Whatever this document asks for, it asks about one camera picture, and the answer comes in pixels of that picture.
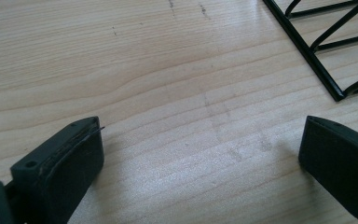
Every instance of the dark stain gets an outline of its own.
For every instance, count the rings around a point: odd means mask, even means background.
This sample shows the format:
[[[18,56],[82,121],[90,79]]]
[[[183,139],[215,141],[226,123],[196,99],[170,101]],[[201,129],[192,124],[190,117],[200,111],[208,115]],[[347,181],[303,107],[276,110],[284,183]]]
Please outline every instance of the dark stain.
[[[170,8],[173,9],[173,0],[168,0],[168,2],[170,3]]]
[[[204,15],[205,18],[208,18],[210,20],[211,18],[209,18],[209,16],[206,14],[206,8],[202,4],[200,4],[200,7],[202,15]]]
[[[117,35],[114,26],[112,26],[112,29],[114,30],[114,31],[113,31],[113,34],[114,34],[114,35]]]

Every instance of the light wood surface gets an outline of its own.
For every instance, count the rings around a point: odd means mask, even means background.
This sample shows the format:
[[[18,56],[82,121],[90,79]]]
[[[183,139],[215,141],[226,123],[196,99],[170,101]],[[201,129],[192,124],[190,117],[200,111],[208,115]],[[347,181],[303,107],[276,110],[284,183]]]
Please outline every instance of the light wood surface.
[[[358,47],[320,58],[358,79]],[[70,223],[357,223],[300,170],[307,115],[358,132],[358,96],[335,103],[261,0],[0,0],[0,180],[72,121],[106,127]]]

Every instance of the black metal frame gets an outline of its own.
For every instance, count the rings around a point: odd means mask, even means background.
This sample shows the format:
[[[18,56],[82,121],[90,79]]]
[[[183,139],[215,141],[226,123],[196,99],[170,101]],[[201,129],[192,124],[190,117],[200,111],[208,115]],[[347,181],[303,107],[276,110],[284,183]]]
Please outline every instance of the black metal frame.
[[[286,9],[284,14],[274,0],[263,0],[263,1],[268,6],[269,10],[275,16],[277,21],[281,24],[284,31],[290,36],[292,41],[297,46],[298,50],[307,60],[310,67],[313,69],[313,71],[318,76],[318,78],[322,81],[322,83],[330,92],[330,94],[333,96],[336,102],[341,101],[348,96],[358,94],[358,81],[353,83],[345,91],[343,91],[338,86],[336,81],[330,76],[328,71],[324,68],[322,63],[315,55],[315,52],[317,51],[323,51],[327,49],[331,50],[331,49],[341,48],[358,43],[358,36],[356,36],[353,38],[348,38],[337,42],[322,45],[322,43],[325,41],[326,38],[328,38],[331,34],[333,34],[336,30],[338,30],[341,26],[343,26],[346,22],[348,22],[351,18],[353,18],[355,15],[358,14],[358,0],[351,0],[348,2],[333,4],[326,7],[317,7],[304,11],[292,12],[293,9],[301,1],[301,0],[294,0],[290,4],[290,6]],[[304,18],[306,16],[325,13],[337,9],[343,9],[351,6],[355,6],[355,7],[352,10],[350,10],[339,21],[333,24],[329,29],[327,29],[322,35],[320,35],[311,44],[310,47],[304,41],[302,36],[298,33],[298,31],[293,26],[293,24],[290,22],[290,20],[293,18]]]

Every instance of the scratch mark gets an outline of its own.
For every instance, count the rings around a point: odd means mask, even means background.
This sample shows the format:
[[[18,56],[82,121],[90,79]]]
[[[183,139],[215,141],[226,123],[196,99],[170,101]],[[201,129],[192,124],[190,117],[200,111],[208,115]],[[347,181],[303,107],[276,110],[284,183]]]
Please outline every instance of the scratch mark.
[[[175,11],[173,10],[174,4],[173,4],[173,0],[168,0],[168,2],[170,3],[170,8],[172,11],[172,15],[175,17]]]

